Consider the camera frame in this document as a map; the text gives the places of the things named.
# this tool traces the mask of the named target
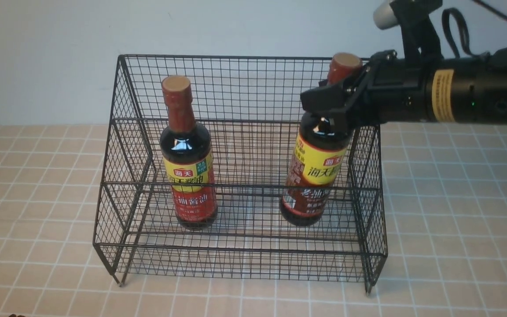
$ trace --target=wire basket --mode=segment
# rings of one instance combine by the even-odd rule
[[[388,254],[378,126],[354,133],[320,221],[296,227],[279,212],[299,94],[326,78],[329,63],[119,56],[93,237],[119,285],[145,273],[362,281],[371,292]],[[195,117],[212,137],[219,212],[202,231],[177,222],[159,146],[161,81],[175,74],[191,79]]]

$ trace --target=dark liquid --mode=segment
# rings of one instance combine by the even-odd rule
[[[322,120],[322,117],[308,112],[302,115],[299,133],[307,143],[316,148],[327,151],[339,151],[345,148],[350,143],[352,136],[352,133],[346,134],[333,132],[329,120]],[[310,217],[297,215],[284,205],[283,199],[280,199],[279,207],[283,218],[300,227],[313,225],[322,218],[321,212]]]
[[[163,130],[159,137],[159,144],[163,156],[175,164],[193,164],[203,160],[211,150],[211,135],[200,123],[189,133],[175,133],[170,128]],[[176,213],[177,221],[189,230],[205,229],[213,224],[217,218],[217,210],[202,221],[185,221]]]

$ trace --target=robotic arm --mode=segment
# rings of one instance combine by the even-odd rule
[[[444,59],[429,18],[441,6],[442,0],[385,2],[375,11],[375,23],[382,29],[400,24],[405,58],[393,50],[378,52],[358,74],[302,92],[302,108],[328,117],[338,132],[386,122],[507,125],[507,48],[493,55],[472,54],[463,16],[451,8],[443,12],[443,26],[457,58]],[[450,15],[457,20],[468,58],[459,58]]]

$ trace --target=white wall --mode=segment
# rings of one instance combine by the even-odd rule
[[[360,56],[402,52],[382,0],[0,0],[0,124],[107,122],[118,54]],[[507,13],[507,1],[490,0]],[[507,46],[507,24],[467,0],[471,49]],[[441,10],[432,16],[441,32]],[[450,50],[442,40],[445,56]]]

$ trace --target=wire mesh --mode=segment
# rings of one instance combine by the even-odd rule
[[[354,133],[320,221],[296,227],[279,212],[299,94],[329,62],[119,56],[93,238],[118,283],[146,273],[364,281],[371,290],[388,255],[378,126]],[[191,79],[195,118],[212,137],[219,212],[202,231],[179,225],[162,164],[161,81],[175,74]]]

